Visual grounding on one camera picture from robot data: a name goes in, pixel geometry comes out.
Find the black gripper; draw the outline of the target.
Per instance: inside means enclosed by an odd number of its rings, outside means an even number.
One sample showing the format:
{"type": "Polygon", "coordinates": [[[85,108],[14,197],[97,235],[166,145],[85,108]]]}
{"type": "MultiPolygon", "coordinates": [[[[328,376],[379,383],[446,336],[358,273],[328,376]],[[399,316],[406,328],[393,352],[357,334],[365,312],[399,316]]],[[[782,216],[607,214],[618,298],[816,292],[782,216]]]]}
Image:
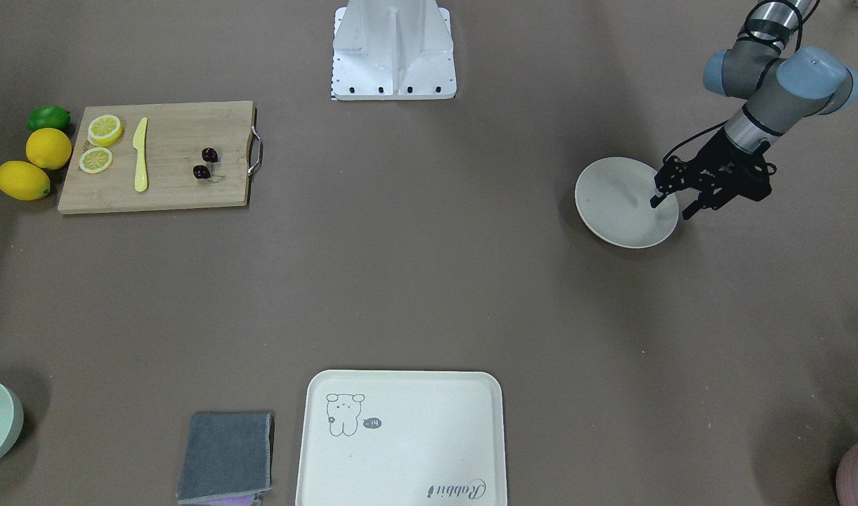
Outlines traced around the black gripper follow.
{"type": "Polygon", "coordinates": [[[721,126],[712,126],[687,138],[663,156],[663,166],[656,174],[656,193],[651,196],[650,206],[656,209],[672,193],[688,188],[698,191],[698,198],[682,211],[682,218],[690,220],[697,212],[708,210],[712,205],[726,205],[736,196],[754,202],[762,201],[772,192],[770,176],[773,164],[764,154],[770,142],[756,142],[753,153],[738,148],[721,126]],[[708,132],[716,131],[692,160],[684,161],[676,156],[678,148],[708,132]]]}

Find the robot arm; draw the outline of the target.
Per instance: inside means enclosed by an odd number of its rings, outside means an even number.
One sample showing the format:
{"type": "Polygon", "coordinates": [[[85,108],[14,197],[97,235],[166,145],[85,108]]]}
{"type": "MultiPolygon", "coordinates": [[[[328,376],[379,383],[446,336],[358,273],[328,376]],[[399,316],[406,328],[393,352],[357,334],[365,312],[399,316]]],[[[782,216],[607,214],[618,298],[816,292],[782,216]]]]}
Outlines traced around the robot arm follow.
{"type": "Polygon", "coordinates": [[[818,47],[795,45],[814,1],[760,1],[746,14],[734,45],[712,54],[703,72],[705,89],[743,99],[738,112],[708,129],[709,140],[692,160],[670,151],[654,177],[651,208],[692,188],[696,199],[682,211],[718,210],[737,196],[754,202],[772,192],[776,167],[764,155],[783,135],[815,115],[842,111],[858,98],[858,73],[818,47]]]}

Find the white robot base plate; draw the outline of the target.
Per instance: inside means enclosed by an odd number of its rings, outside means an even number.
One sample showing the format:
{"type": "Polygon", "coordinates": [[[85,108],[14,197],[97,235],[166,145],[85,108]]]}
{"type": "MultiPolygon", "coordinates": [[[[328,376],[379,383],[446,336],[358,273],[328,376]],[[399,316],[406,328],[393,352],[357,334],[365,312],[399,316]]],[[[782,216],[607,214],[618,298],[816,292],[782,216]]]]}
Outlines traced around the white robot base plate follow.
{"type": "Polygon", "coordinates": [[[457,95],[451,16],[437,2],[349,1],[333,20],[332,99],[457,95]]]}

